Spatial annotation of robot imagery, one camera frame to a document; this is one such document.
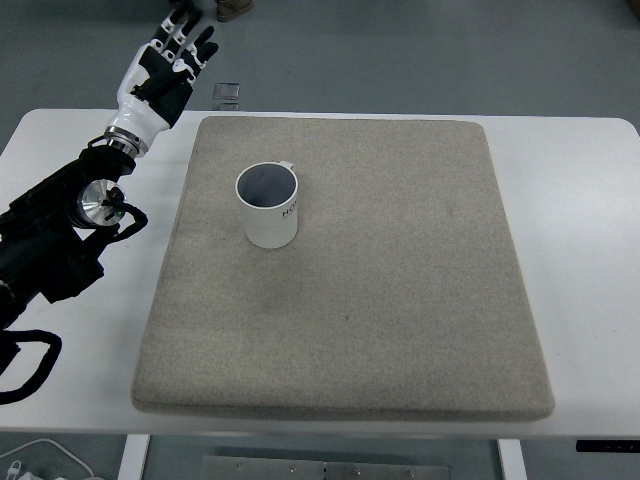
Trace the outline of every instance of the white mug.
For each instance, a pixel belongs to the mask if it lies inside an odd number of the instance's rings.
[[[262,248],[288,244],[298,231],[298,177],[289,162],[262,162],[236,179],[247,237]]]

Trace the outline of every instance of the beige felt mat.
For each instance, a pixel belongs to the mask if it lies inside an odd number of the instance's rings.
[[[299,229],[263,250],[244,235],[234,182],[253,163],[281,160],[300,180]],[[205,119],[133,402],[240,418],[549,415],[482,127]]]

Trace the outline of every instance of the white cable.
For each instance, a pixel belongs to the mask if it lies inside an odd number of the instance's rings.
[[[71,453],[69,450],[64,448],[58,442],[55,442],[55,441],[51,440],[50,438],[38,438],[37,440],[33,440],[33,441],[29,442],[29,443],[25,443],[24,445],[21,445],[18,448],[14,448],[13,450],[11,450],[9,452],[3,453],[2,455],[0,455],[0,458],[7,457],[7,456],[11,455],[12,453],[16,453],[17,451],[22,450],[23,448],[30,447],[34,443],[40,443],[40,442],[50,443],[51,445],[53,445],[55,447],[58,447],[60,450],[62,450],[64,453],[66,453],[67,456],[69,456],[69,458],[71,458],[72,460],[75,460],[76,462],[78,462],[87,472],[89,472],[90,478],[88,478],[86,480],[104,480],[104,479],[101,479],[100,477],[96,477],[94,475],[94,473],[93,473],[93,470],[91,470],[91,468],[89,468],[89,465],[84,463],[82,460],[80,460],[78,457],[76,457],[73,453]]]
[[[16,477],[20,474],[22,469],[22,463],[20,460],[16,460],[11,464],[9,470],[7,470],[7,480],[16,480]]]

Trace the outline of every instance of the printed text on mug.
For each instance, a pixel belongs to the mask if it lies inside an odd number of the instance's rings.
[[[297,200],[293,202],[289,208],[282,212],[282,218],[287,218],[290,214],[293,213],[293,211],[296,209],[296,203],[298,203]]]

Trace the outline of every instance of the robotic arm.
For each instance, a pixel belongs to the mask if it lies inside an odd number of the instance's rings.
[[[0,215],[0,375],[20,351],[19,343],[49,344],[36,373],[21,388],[0,392],[0,404],[40,388],[62,346],[49,332],[7,328],[38,293],[50,303],[80,294],[104,275],[98,261],[104,249],[147,224],[117,181],[133,172],[135,158],[144,156],[160,132],[175,125],[196,78],[216,53],[218,45],[208,42],[213,27],[187,44],[201,17],[190,1],[181,2],[138,50],[118,89],[119,110],[104,134]],[[120,231],[126,214],[133,222]],[[82,240],[77,228],[93,233]]]

